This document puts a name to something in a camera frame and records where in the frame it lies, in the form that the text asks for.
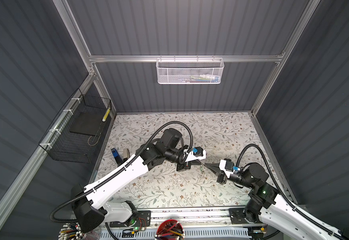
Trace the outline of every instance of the gray corrugated wall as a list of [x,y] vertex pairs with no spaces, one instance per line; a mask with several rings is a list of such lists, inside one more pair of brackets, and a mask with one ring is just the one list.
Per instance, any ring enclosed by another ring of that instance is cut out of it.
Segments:
[[93,55],[274,55],[306,0],[69,0]]
[[[68,3],[92,55],[275,55],[283,50],[307,1]],[[157,83],[154,64],[98,63],[119,113],[250,110],[272,66],[225,63],[221,84],[163,86]]]
[[97,63],[117,112],[250,110],[274,63],[226,63],[220,84],[157,83],[155,63]]
[[257,117],[298,202],[349,227],[349,1],[321,0]]
[[[86,76],[51,1],[0,1],[0,199]],[[40,235],[43,225],[51,228],[45,209],[67,199],[56,192],[85,182],[82,178],[91,174],[87,168],[46,159],[3,231],[13,228],[13,219],[18,224],[11,237],[29,232],[26,228],[38,229]],[[60,228],[53,226],[54,231]],[[0,239],[9,238],[4,234]]]

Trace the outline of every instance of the yellow label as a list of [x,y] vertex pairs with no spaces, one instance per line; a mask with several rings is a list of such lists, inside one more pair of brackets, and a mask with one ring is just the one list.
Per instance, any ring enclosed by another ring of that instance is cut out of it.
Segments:
[[107,112],[105,113],[104,117],[103,117],[103,122],[106,121],[108,115],[109,115],[109,112],[110,112],[110,108],[108,108]]

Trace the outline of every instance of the black wire basket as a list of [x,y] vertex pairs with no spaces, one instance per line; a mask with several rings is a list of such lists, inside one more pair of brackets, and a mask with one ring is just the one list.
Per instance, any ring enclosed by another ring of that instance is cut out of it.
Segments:
[[[54,129],[51,129],[51,124],[45,132],[44,137],[52,131],[50,140],[47,143],[40,141],[39,145],[53,160],[81,163],[96,161],[111,121],[110,110],[110,99],[81,95],[70,110],[63,110],[65,116],[61,123]],[[82,119],[88,116],[92,133],[77,132],[78,122],[82,123],[81,126],[87,125]]]

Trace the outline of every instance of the wire basket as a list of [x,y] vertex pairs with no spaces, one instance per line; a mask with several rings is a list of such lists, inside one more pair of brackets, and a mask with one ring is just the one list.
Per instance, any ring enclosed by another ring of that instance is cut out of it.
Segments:
[[219,84],[224,62],[222,58],[158,58],[156,68],[159,84]]
[[[93,159],[97,160],[111,121],[111,116],[108,116],[110,110],[110,99],[81,95],[76,99],[71,109],[63,110],[65,116],[61,123],[54,129],[47,131],[53,132],[50,140],[39,142],[39,145],[53,160],[81,163],[90,163]],[[72,126],[81,113],[107,116],[99,120],[94,136],[71,132]]]

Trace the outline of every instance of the black cable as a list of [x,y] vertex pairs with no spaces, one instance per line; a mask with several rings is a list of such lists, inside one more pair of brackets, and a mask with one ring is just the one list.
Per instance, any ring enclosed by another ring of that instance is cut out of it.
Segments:
[[114,240],[119,240],[119,239],[110,231],[110,228],[109,228],[109,225],[108,225],[107,222],[105,223],[105,227],[107,227],[108,233],[110,234],[110,236],[111,236]]
[[155,138],[155,139],[153,139],[153,140],[151,141],[151,143],[155,143],[155,142],[157,142],[158,140],[160,140],[160,138]]
[[[171,124],[180,124],[182,126],[185,127],[185,129],[187,129],[188,133],[189,133],[189,137],[190,137],[190,143],[189,143],[189,149],[188,149],[188,153],[190,153],[193,148],[193,135],[191,132],[191,129],[183,122],[179,122],[179,121],[171,121],[171,122],[167,122],[164,125],[162,125],[161,127],[159,127],[153,134],[152,136],[148,139],[148,141],[140,148],[139,152],[136,152],[135,156],[132,158],[131,161],[129,161],[123,168],[121,168],[120,170],[118,170],[117,172],[115,172],[113,175],[111,175],[110,177],[108,177],[106,180],[102,181],[101,183],[99,183],[98,185],[96,185],[95,187],[93,187],[92,189],[86,191],[85,193],[70,199],[68,201],[66,201],[63,204],[60,204],[59,206],[57,206],[57,208],[53,209],[53,211],[49,214],[49,219],[52,222],[58,222],[58,223],[76,223],[77,219],[62,219],[62,218],[55,218],[55,214],[57,213],[57,211],[59,211],[60,209],[62,209],[63,207],[68,206],[69,204],[78,201],[80,199],[83,199],[84,197],[86,197],[87,195],[93,193],[93,190],[97,190],[99,189],[101,186],[105,185],[107,182],[109,182],[110,180],[112,180],[113,178],[115,178],[117,175],[119,175],[121,172],[123,172],[124,170],[126,170],[127,167],[129,167],[139,156],[140,154],[148,147],[148,144],[153,140],[153,138],[164,128],[167,127],[168,125]],[[180,163],[184,163],[186,160],[187,155],[184,156],[184,158],[181,160],[182,162]]]
[[244,149],[241,151],[241,153],[240,153],[239,157],[237,158],[237,161],[236,161],[236,167],[239,167],[239,165],[240,165],[240,161],[241,161],[241,159],[242,159],[242,156],[244,155],[244,153],[246,152],[246,150],[247,150],[248,148],[250,148],[250,147],[254,147],[254,146],[257,146],[257,145],[256,145],[256,144],[251,143],[251,144],[249,144],[249,145],[247,145],[247,146],[245,146],[245,147],[244,147]]
[[244,149],[241,151],[239,158],[237,159],[236,162],[236,166],[237,163],[240,163],[242,156],[244,155],[245,151],[250,148],[250,147],[255,147],[258,149],[258,151],[261,154],[262,159],[265,162],[265,166],[267,167],[267,170],[269,172],[270,177],[272,178],[272,181],[274,183],[274,185],[276,186],[277,190],[279,191],[279,194],[282,195],[282,197],[285,199],[285,201],[292,207],[292,209],[296,212],[298,212],[300,215],[302,215],[306,220],[308,220],[309,222],[313,223],[314,225],[316,225],[317,227],[321,228],[322,230],[326,231],[329,235],[333,235],[334,237],[341,239],[341,240],[347,240],[346,238],[342,237],[341,235],[338,235],[337,233],[334,233],[333,231],[325,228],[323,225],[319,224],[318,222],[316,222],[315,220],[313,220],[312,218],[308,217],[306,214],[304,214],[301,210],[299,210],[288,198],[287,196],[285,196],[284,192],[281,190],[280,186],[277,184],[276,179],[274,178],[273,174],[272,174],[272,170],[269,167],[268,161],[265,158],[265,155],[263,153],[263,151],[261,150],[261,148],[256,145],[256,144],[249,144],[247,146],[244,147]]
[[274,232],[274,233],[272,233],[272,234],[269,234],[269,235],[266,236],[266,237],[258,238],[258,239],[255,239],[255,240],[267,240],[267,239],[269,239],[269,238],[271,238],[271,237],[276,236],[276,235],[279,234],[279,233],[280,233],[280,230],[277,230],[276,232]]
[[252,163],[254,163],[254,162],[250,162],[250,163],[248,163],[247,165],[245,165],[245,166],[242,168],[242,171],[244,171],[245,168],[246,168],[247,166],[251,165]]
[[244,188],[243,186],[236,185],[235,183],[233,183],[233,184],[238,188]]

